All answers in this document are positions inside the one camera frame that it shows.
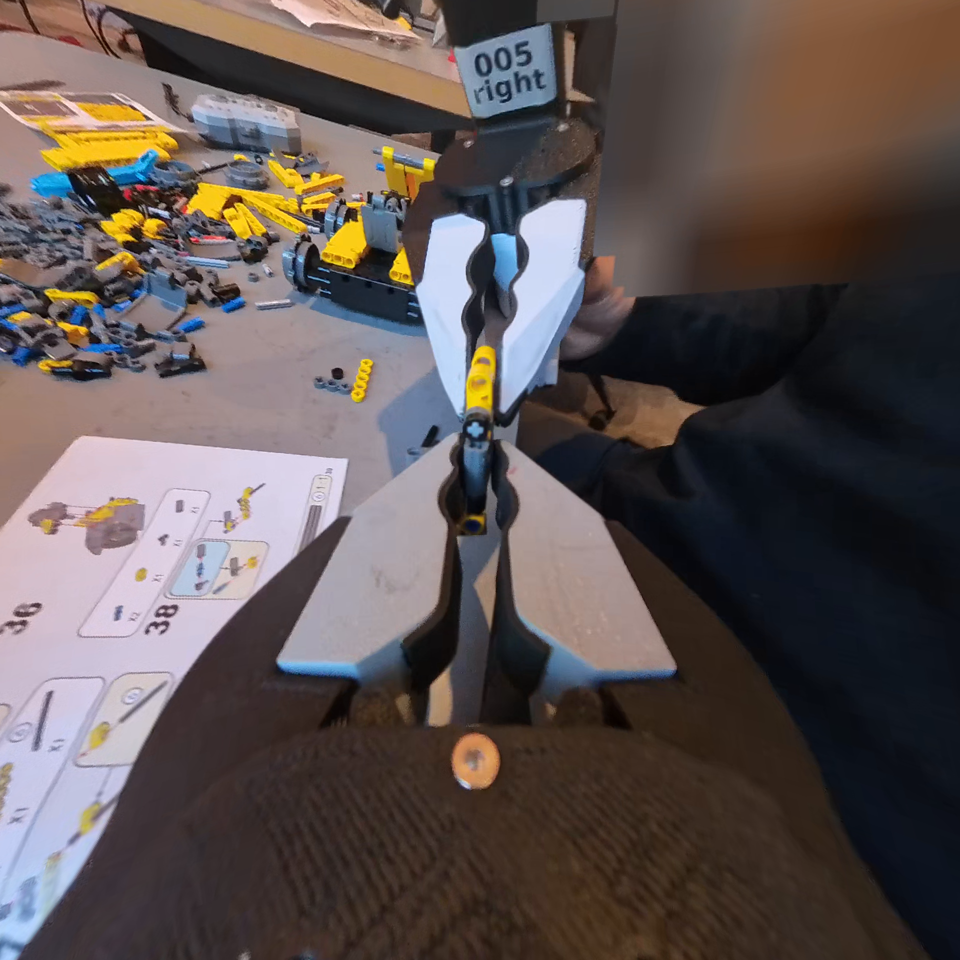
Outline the blue brick panel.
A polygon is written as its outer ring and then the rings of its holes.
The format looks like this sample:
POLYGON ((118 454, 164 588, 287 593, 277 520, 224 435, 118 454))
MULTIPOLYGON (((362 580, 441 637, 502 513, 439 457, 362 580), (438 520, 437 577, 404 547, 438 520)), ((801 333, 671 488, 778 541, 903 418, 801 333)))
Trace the blue brick panel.
POLYGON ((169 159, 166 151, 154 148, 145 150, 136 161, 120 166, 87 164, 65 172, 40 174, 30 180, 30 188, 43 198, 65 198, 69 192, 76 190, 75 181, 78 182, 83 177, 90 179, 100 174, 108 176, 120 187, 146 185, 150 182, 157 164, 169 159))

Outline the loose papers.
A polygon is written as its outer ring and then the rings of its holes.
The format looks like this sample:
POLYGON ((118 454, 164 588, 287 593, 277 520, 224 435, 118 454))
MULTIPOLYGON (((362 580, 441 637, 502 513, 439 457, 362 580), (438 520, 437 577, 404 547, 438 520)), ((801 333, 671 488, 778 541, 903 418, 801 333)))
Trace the loose papers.
POLYGON ((412 23, 398 2, 270 1, 269 4, 306 28, 340 30, 382 40, 407 41, 413 36, 412 23))

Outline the person's right hand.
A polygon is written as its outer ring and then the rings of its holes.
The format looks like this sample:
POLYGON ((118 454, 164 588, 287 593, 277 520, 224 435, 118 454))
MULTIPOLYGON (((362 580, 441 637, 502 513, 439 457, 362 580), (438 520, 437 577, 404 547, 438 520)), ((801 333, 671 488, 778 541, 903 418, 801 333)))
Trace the person's right hand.
POLYGON ((627 322, 637 298, 615 282, 616 258, 594 257, 586 271, 581 306, 559 347, 559 360, 573 363, 600 353, 627 322))

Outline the black office chair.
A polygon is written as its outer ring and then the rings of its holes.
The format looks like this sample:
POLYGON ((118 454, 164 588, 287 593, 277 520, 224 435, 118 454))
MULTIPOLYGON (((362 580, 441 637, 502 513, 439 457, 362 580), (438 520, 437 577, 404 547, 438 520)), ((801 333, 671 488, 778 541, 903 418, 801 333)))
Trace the black office chair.
POLYGON ((604 433, 614 420, 617 410, 602 375, 585 373, 583 377, 587 386, 581 407, 582 418, 590 429, 604 433))

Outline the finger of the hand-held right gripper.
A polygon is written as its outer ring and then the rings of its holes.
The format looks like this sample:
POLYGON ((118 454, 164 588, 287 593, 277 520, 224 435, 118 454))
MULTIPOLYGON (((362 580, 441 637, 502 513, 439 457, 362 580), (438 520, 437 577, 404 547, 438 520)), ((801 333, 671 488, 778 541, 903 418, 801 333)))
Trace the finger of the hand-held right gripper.
POLYGON ((560 344, 583 301, 588 209, 585 198, 553 198, 520 217, 513 234, 493 234, 494 280, 509 316, 498 352, 499 421, 557 382, 560 344))
POLYGON ((422 276, 415 286, 439 380, 457 417, 466 411, 474 355, 470 321, 477 290, 471 268, 486 240, 481 220, 464 213, 439 217, 431 224, 422 276))

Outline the grey curved panel piece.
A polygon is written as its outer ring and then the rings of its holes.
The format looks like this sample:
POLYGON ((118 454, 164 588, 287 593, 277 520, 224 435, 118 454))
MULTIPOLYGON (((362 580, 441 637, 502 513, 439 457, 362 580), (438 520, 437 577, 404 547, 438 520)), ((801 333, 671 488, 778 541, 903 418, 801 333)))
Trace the grey curved panel piece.
POLYGON ((174 279, 170 270, 156 269, 147 274, 146 293, 168 313, 182 315, 187 303, 186 289, 174 279))

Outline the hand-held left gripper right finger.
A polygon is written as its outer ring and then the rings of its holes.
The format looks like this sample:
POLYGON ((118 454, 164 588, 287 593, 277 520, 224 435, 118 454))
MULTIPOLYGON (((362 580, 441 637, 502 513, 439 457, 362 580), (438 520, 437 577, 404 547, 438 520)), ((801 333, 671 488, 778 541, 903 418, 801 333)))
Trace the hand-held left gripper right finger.
POLYGON ((491 481, 500 545, 490 640, 509 685, 559 700, 674 676, 676 660, 603 517, 507 441, 491 481))

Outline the instruction booklet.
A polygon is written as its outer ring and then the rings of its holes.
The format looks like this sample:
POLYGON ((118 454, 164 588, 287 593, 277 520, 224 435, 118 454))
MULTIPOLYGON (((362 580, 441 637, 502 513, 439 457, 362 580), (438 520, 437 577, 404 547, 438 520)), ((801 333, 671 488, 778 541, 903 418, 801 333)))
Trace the instruction booklet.
POLYGON ((75 440, 2 528, 2 958, 116 810, 217 632, 339 515, 348 460, 75 440))

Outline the background table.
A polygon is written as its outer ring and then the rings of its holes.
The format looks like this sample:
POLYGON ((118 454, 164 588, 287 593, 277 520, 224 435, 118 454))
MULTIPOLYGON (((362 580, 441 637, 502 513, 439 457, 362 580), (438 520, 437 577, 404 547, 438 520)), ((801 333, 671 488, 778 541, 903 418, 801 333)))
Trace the background table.
POLYGON ((213 88, 380 135, 474 126, 455 64, 418 37, 408 46, 308 30, 268 2, 118 1, 146 63, 213 88))

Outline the person's right forearm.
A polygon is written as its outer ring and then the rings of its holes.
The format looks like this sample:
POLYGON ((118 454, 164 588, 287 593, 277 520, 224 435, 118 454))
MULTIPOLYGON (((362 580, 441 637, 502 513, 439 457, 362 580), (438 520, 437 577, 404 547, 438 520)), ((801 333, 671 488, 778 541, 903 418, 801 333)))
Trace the person's right forearm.
POLYGON ((640 297, 582 366, 700 406, 738 402, 852 349, 885 295, 879 283, 842 283, 640 297))

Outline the black yellow vehicle model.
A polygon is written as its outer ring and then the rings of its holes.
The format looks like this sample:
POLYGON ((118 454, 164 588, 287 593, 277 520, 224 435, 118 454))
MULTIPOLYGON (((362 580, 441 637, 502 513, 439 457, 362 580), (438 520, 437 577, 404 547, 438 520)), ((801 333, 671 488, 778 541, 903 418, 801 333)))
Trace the black yellow vehicle model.
POLYGON ((418 325, 421 307, 403 244, 403 228, 421 187, 435 177, 437 161, 392 147, 374 150, 386 189, 344 198, 305 196, 303 225, 282 254, 282 272, 294 290, 322 297, 357 314, 418 325))

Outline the sticker sheet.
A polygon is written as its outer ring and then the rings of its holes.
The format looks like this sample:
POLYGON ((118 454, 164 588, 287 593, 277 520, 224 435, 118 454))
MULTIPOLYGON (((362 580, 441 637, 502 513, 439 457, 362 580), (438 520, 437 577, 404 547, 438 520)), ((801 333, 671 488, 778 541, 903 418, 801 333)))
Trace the sticker sheet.
POLYGON ((149 108, 121 93, 12 89, 1 92, 2 112, 32 130, 180 132, 149 108))

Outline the person's dark clothed body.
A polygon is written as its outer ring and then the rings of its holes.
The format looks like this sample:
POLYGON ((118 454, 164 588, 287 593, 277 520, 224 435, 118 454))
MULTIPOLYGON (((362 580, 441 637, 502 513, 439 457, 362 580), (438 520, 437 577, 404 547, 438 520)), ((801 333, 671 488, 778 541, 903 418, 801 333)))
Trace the person's dark clothed body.
POLYGON ((686 401, 672 443, 588 430, 535 458, 745 644, 896 911, 958 958, 959 281, 878 284, 851 349, 686 401))

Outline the small yellow axle assembly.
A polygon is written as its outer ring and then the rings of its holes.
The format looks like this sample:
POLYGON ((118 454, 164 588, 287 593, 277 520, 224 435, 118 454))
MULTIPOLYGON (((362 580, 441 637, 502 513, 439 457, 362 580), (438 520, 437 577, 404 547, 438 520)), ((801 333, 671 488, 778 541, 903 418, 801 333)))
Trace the small yellow axle assembly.
POLYGON ((488 345, 476 348, 466 375, 464 412, 458 446, 462 490, 462 535, 481 536, 487 528, 487 491, 490 483, 496 426, 497 354, 488 345))

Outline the pile of small brick pieces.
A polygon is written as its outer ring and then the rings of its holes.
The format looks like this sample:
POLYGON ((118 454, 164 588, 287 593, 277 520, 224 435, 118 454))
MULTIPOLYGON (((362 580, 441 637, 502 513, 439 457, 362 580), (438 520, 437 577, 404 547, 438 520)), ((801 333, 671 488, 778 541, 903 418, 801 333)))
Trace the pile of small brick pieces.
POLYGON ((189 169, 161 170, 158 186, 84 176, 64 198, 27 198, 2 182, 2 359, 79 382, 208 369, 193 342, 206 326, 196 310, 244 306, 223 273, 246 247, 224 222, 186 213, 191 193, 175 186, 195 186, 189 169), (182 314, 146 293, 157 269, 184 287, 182 314))

